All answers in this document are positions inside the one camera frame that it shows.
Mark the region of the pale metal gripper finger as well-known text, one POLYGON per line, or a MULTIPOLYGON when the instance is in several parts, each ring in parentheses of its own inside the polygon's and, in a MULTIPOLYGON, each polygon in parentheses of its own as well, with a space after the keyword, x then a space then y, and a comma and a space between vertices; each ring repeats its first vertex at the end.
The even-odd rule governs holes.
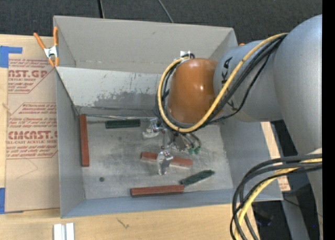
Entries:
POLYGON ((158 118, 152 118, 149 120, 149 125, 144 132, 142 132, 143 139, 150 139, 156 137, 161 131, 163 126, 158 118))
POLYGON ((170 166, 173 156, 169 151, 161 151, 157 156, 158 174, 165 175, 166 169, 170 166))

